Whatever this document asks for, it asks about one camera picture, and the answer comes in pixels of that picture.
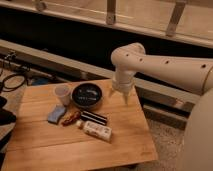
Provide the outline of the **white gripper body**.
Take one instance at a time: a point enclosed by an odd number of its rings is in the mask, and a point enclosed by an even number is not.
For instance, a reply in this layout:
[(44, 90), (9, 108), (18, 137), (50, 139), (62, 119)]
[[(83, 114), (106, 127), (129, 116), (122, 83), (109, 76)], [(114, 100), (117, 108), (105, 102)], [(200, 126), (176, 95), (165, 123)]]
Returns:
[(128, 94), (133, 87), (133, 76), (115, 73), (112, 78), (112, 88), (121, 93)]

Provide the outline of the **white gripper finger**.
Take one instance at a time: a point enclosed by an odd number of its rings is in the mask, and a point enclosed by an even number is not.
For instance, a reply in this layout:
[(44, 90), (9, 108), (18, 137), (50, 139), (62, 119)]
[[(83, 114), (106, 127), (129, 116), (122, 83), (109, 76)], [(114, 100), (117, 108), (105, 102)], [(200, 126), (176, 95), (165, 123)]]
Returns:
[(115, 89), (111, 88), (109, 91), (109, 97), (111, 97), (115, 93)]
[(129, 93), (124, 93), (123, 97), (124, 97), (125, 104), (128, 105), (128, 102), (129, 102)]

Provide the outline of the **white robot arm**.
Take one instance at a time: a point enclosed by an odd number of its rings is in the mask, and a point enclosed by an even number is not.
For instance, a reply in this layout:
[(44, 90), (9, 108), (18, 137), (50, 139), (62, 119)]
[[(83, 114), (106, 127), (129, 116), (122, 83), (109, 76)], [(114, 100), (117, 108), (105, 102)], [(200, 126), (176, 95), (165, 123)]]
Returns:
[(200, 95), (189, 116), (177, 171), (213, 171), (213, 59), (147, 55), (140, 43), (116, 48), (112, 88), (127, 98), (137, 72)]

